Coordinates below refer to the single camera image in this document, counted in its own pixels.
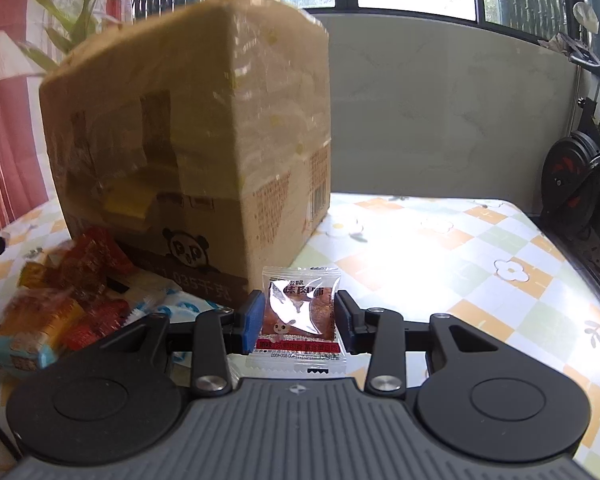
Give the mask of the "small red jerky packet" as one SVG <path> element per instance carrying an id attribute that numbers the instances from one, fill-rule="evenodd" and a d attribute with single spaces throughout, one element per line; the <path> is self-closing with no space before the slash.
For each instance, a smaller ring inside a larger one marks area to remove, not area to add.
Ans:
<path id="1" fill-rule="evenodd" d="M 265 268 L 263 321 L 246 367 L 279 378 L 343 375 L 335 312 L 340 278 L 338 269 L 326 266 Z"/>

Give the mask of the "white blue snack packet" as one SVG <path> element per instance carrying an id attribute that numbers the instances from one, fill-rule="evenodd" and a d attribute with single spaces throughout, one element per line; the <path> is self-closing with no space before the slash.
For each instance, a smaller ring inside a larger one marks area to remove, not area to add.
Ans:
<path id="1" fill-rule="evenodd" d="M 210 300 L 184 292 L 174 281 L 140 270 L 122 278 L 123 299 L 131 307 L 124 324 L 129 325 L 150 314 L 164 314 L 172 324 L 194 322 L 199 313 L 224 310 Z"/>

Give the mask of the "red wrapped snack pile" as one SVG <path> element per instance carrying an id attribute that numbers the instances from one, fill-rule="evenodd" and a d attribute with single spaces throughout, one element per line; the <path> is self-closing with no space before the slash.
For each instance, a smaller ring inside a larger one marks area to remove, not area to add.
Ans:
<path id="1" fill-rule="evenodd" d="M 18 285 L 30 290 L 65 292 L 82 313 L 65 322 L 60 345 L 70 351 L 83 349 L 122 327 L 131 312 L 128 300 L 108 294 L 109 281 L 128 278 L 136 267 L 114 237 L 99 226 L 84 231 L 65 246 L 58 246 L 43 263 L 22 268 Z"/>

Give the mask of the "blue orange snack pack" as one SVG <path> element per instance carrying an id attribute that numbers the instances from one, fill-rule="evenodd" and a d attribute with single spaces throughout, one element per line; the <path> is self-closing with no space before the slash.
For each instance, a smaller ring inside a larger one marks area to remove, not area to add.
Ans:
<path id="1" fill-rule="evenodd" d="M 0 318 L 0 371 L 25 378 L 55 363 L 84 314 L 71 290 L 18 289 Z"/>

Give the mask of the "brown cardboard box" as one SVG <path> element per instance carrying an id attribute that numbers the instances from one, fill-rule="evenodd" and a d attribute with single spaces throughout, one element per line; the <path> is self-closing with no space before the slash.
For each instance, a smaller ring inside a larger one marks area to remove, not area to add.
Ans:
<path id="1" fill-rule="evenodd" d="M 204 0 L 91 36 L 40 105 L 72 236 L 239 306 L 329 206 L 329 36 L 278 0 Z"/>

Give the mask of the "black exercise bike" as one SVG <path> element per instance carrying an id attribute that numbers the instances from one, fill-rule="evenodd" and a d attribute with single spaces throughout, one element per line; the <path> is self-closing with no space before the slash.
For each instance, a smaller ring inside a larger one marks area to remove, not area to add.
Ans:
<path id="1" fill-rule="evenodd" d="M 579 96 L 572 129 L 548 151 L 541 174 L 541 220 L 555 234 L 585 244 L 600 274 L 600 104 Z"/>

